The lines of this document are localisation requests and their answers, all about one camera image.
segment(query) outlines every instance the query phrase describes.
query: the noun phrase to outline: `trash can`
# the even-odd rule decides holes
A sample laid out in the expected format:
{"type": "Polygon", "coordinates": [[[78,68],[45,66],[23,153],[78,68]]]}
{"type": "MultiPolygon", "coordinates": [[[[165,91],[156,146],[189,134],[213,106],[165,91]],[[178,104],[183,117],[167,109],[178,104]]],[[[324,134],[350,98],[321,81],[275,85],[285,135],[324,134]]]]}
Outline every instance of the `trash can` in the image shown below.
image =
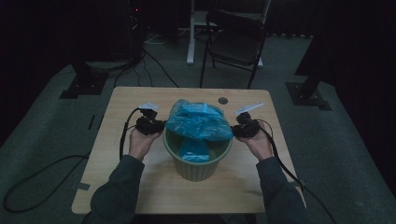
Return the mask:
{"type": "Polygon", "coordinates": [[[166,150],[171,154],[177,172],[190,181],[203,181],[212,176],[219,162],[230,151],[233,139],[224,141],[205,141],[209,151],[209,161],[191,162],[185,161],[178,156],[179,148],[183,142],[183,136],[172,131],[163,130],[163,142],[166,150]]]}

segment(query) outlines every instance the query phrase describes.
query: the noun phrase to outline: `wooden table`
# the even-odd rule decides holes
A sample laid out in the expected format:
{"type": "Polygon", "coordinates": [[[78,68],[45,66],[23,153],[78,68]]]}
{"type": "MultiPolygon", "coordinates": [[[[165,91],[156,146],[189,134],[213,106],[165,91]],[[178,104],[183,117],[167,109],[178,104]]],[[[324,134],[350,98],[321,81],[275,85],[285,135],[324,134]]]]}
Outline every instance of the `wooden table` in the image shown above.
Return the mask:
{"type": "MultiPolygon", "coordinates": [[[[74,213],[90,212],[92,195],[107,182],[119,163],[122,128],[131,111],[139,105],[152,102],[159,106],[157,119],[167,120],[170,109],[179,99],[217,106],[224,111],[230,125],[237,124],[233,112],[242,105],[264,102],[264,106],[249,111],[249,114],[253,119],[264,119],[270,123],[279,157],[295,174],[268,91],[117,87],[111,96],[81,179],[81,184],[89,188],[78,189],[72,205],[74,213]],[[221,105],[220,97],[227,98],[228,104],[221,105]]],[[[134,125],[141,115],[140,112],[135,112],[130,125],[134,125]]],[[[124,144],[125,149],[129,145],[128,139],[124,144]]],[[[257,162],[248,147],[234,139],[230,152],[220,161],[211,177],[201,182],[190,182],[177,173],[172,157],[166,151],[160,137],[153,143],[144,159],[146,167],[141,178],[135,212],[157,215],[263,213],[262,190],[255,166],[257,162]]]]}

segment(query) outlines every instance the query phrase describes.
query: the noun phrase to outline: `sleeve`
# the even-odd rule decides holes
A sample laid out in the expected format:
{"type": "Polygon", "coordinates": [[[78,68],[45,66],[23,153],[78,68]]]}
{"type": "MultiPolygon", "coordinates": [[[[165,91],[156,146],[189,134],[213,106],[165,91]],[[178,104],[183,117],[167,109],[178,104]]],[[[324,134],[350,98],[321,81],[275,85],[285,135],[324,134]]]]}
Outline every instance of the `sleeve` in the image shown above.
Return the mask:
{"type": "Polygon", "coordinates": [[[144,166],[131,156],[123,156],[108,182],[93,194],[91,213],[84,223],[131,223],[144,166]]]}
{"type": "Polygon", "coordinates": [[[275,157],[257,165],[268,223],[309,223],[303,199],[275,157]]]}

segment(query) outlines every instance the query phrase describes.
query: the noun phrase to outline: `black chair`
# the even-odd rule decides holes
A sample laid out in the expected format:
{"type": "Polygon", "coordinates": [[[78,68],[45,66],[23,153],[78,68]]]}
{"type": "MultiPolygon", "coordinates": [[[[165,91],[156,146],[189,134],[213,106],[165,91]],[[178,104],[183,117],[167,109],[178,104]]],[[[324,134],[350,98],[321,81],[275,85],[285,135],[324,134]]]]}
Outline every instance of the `black chair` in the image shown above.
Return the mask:
{"type": "Polygon", "coordinates": [[[266,29],[259,21],[222,10],[212,10],[206,14],[208,39],[201,71],[200,88],[204,81],[207,53],[215,62],[225,63],[250,71],[247,88],[250,89],[262,56],[266,29]]]}

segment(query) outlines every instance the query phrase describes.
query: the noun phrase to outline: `person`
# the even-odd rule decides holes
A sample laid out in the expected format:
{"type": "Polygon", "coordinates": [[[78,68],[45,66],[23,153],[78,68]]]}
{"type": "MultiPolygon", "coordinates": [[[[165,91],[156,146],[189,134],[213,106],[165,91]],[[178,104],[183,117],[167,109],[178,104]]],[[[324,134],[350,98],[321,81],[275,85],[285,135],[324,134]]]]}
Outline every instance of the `person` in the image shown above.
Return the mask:
{"type": "MultiPolygon", "coordinates": [[[[82,223],[131,223],[139,193],[140,178],[145,167],[142,162],[151,144],[161,133],[143,135],[137,129],[130,134],[129,154],[124,155],[108,182],[92,196],[91,212],[82,223]]],[[[237,137],[259,160],[256,167],[260,177],[268,223],[309,223],[304,202],[283,174],[274,157],[271,144],[263,132],[252,138],[237,137]]]]}

